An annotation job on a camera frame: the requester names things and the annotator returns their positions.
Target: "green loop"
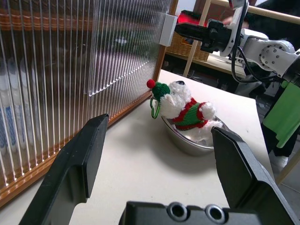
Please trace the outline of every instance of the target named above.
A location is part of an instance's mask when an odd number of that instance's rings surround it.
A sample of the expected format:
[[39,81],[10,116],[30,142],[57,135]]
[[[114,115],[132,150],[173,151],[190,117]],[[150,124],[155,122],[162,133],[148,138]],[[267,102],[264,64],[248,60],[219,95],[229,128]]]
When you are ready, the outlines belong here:
[[159,113],[159,110],[160,110],[160,102],[158,103],[157,110],[154,114],[154,107],[153,107],[153,104],[152,104],[153,100],[154,100],[154,98],[150,99],[151,116],[152,116],[152,118],[156,119],[158,117],[158,113]]

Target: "green fabric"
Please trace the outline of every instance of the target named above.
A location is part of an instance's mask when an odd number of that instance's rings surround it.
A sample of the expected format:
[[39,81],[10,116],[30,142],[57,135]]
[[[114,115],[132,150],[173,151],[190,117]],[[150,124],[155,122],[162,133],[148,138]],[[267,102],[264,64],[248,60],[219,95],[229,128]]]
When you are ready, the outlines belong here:
[[155,87],[152,88],[152,93],[155,99],[160,102],[160,98],[166,94],[170,94],[170,88],[165,83],[156,82]]
[[283,81],[281,87],[286,88],[289,85],[288,81]]
[[193,105],[185,114],[183,121],[181,122],[175,122],[174,124],[177,126],[187,126],[187,125],[194,125],[198,123],[203,123],[203,120],[200,120],[197,117],[197,112],[199,108],[200,103],[196,103]]
[[283,83],[285,91],[263,120],[263,124],[275,132],[282,148],[300,125],[300,88],[292,83]]

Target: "wicker basket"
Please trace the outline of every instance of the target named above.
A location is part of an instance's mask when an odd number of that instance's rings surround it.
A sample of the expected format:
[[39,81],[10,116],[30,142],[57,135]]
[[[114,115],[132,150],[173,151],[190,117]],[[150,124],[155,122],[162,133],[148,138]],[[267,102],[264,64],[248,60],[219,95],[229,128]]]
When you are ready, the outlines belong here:
[[[170,47],[167,47],[167,53],[173,53],[176,55],[189,56],[192,45],[190,45],[185,37],[180,36],[177,33],[174,33],[172,43]],[[206,62],[208,59],[209,53],[203,52],[200,50],[200,42],[196,47],[196,51],[194,54],[194,60],[200,60]]]

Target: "stuffed toy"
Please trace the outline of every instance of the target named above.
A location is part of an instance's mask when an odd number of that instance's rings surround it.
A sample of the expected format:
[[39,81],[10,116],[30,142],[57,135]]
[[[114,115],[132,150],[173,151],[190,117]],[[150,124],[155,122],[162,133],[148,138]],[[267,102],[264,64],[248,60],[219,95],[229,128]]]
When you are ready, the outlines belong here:
[[213,145],[211,129],[222,127],[222,122],[214,120],[216,110],[209,102],[198,103],[183,81],[175,81],[169,85],[148,80],[147,87],[152,90],[155,107],[150,101],[152,117],[158,114],[171,119],[175,128],[188,139],[199,142],[206,141]]

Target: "knitted hat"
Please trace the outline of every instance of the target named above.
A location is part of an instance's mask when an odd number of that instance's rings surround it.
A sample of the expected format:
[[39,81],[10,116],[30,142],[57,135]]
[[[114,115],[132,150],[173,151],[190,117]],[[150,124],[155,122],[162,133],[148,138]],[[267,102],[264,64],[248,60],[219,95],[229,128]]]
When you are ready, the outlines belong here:
[[168,85],[166,85],[165,83],[155,82],[152,79],[147,81],[147,87],[152,89],[152,93],[158,102],[160,102],[161,97],[171,93]]

